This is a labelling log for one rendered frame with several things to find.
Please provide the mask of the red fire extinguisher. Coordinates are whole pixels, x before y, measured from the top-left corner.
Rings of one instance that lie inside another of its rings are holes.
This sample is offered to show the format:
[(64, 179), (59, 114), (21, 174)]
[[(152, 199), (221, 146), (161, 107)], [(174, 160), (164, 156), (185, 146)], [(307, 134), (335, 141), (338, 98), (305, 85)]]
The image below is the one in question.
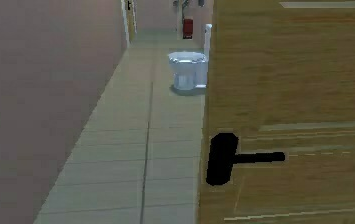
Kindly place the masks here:
[(193, 36), (193, 20), (184, 19), (183, 20), (183, 38), (191, 39)]

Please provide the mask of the brown wooden door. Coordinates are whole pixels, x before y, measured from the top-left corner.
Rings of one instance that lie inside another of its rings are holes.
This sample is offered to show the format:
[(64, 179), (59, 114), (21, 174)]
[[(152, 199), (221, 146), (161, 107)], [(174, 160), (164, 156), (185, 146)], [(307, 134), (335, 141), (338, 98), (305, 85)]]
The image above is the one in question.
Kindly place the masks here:
[[(211, 186), (219, 133), (286, 159)], [(214, 0), (197, 224), (355, 224), (355, 0)]]

